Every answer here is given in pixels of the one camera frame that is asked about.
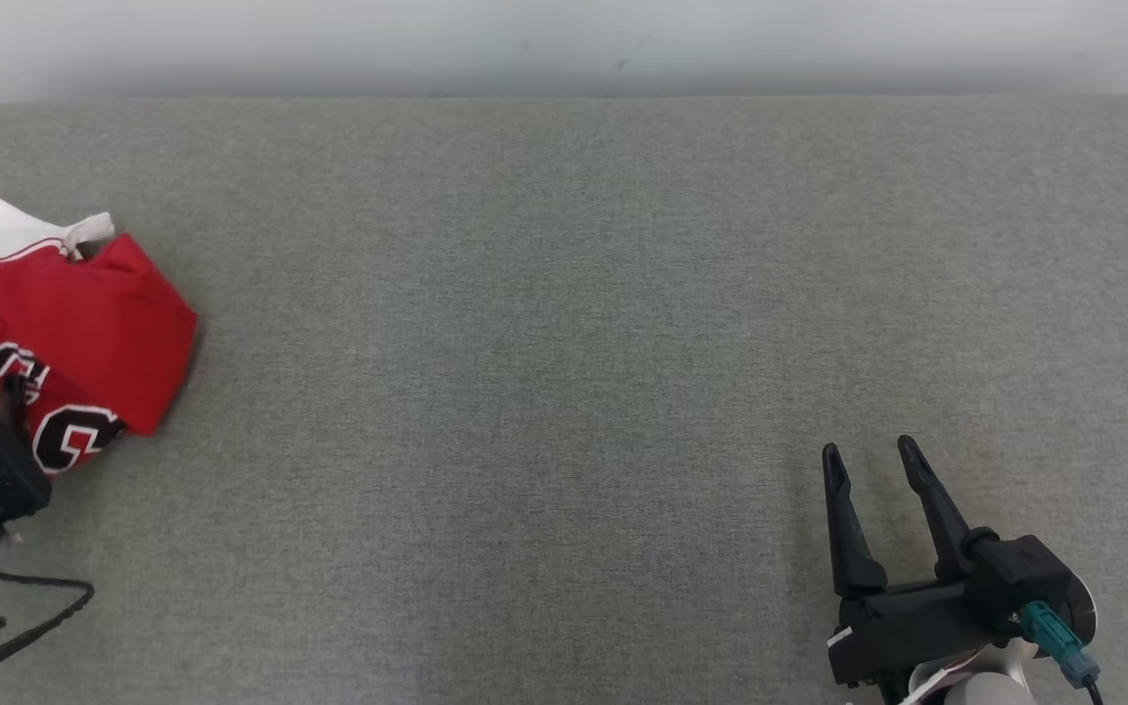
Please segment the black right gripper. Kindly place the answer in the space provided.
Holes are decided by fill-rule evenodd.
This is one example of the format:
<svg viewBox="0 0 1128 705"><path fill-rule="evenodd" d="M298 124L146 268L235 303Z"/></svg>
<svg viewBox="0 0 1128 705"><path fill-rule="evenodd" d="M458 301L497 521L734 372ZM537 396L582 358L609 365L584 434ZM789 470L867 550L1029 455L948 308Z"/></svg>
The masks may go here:
<svg viewBox="0 0 1128 705"><path fill-rule="evenodd" d="M989 527L971 527L913 437L897 438L909 486L918 497L936 552L940 581L885 590L885 569L871 556L851 499L851 476L837 446L822 450L823 500L838 626L828 646L834 682L860 686L908 681L922 662L989 645L994 631L964 597L972 546L997 541Z"/></svg>

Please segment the red number 23 basketball jersey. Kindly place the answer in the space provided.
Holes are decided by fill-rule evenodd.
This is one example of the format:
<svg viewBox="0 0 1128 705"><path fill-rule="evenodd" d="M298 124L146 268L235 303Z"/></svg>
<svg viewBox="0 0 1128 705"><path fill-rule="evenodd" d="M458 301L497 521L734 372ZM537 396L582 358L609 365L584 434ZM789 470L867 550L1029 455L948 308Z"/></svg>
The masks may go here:
<svg viewBox="0 0 1128 705"><path fill-rule="evenodd" d="M152 437L187 374L199 327L111 214L58 226L0 199L0 390L25 384L27 444L49 474L129 432Z"/></svg>

